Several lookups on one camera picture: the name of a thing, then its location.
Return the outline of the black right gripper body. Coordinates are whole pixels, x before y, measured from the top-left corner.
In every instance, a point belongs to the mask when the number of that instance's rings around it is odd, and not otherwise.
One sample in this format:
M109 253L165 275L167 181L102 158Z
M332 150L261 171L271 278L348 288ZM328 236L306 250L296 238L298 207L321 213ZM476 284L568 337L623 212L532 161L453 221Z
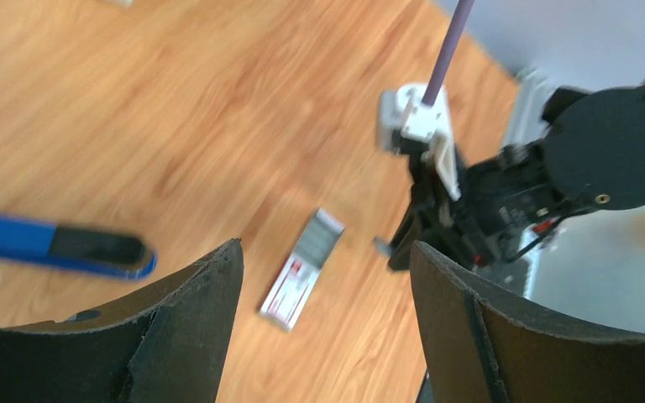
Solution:
M498 155L467 166L454 152L461 196L453 200L421 155L408 159L410 202L388 244L388 266L410 267L412 245L424 242L466 269L510 263L522 257L510 241L539 225L541 232L565 216L565 198L554 189L540 144L511 144Z

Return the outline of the blue black stapler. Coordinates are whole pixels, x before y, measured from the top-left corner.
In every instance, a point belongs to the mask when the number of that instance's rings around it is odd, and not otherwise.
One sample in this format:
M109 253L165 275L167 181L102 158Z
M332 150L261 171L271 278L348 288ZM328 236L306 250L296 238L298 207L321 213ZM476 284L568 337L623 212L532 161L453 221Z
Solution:
M0 214L0 259L139 280L157 253L132 233Z

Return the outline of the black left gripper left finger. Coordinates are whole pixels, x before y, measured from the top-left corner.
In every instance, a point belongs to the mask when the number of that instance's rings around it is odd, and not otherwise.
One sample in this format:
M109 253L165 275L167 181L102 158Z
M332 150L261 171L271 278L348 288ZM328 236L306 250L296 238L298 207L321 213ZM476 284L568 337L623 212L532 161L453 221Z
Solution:
M64 322L0 328L0 402L213 402L244 277L239 239Z

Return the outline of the long silver staple strip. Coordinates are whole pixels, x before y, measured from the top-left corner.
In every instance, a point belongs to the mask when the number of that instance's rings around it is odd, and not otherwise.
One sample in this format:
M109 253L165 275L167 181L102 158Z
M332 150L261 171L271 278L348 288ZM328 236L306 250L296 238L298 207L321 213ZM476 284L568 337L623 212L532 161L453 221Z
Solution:
M389 258L394 252L394 249L383 238L375 236L373 238L373 244L376 250L387 258Z

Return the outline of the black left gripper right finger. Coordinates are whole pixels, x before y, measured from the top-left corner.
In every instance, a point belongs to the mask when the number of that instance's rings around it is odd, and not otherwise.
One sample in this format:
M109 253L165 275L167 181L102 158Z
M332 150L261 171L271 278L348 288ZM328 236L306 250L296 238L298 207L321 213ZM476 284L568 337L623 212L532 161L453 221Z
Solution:
M411 284L438 402L645 402L645 334L538 305L414 244Z

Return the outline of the red white staple box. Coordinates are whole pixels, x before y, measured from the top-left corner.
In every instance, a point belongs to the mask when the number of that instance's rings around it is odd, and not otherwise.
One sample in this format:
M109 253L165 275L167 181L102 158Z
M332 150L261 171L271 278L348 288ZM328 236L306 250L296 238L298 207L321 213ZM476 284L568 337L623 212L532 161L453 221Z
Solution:
M262 302L261 316L287 332L293 329L344 230L322 208L311 215Z

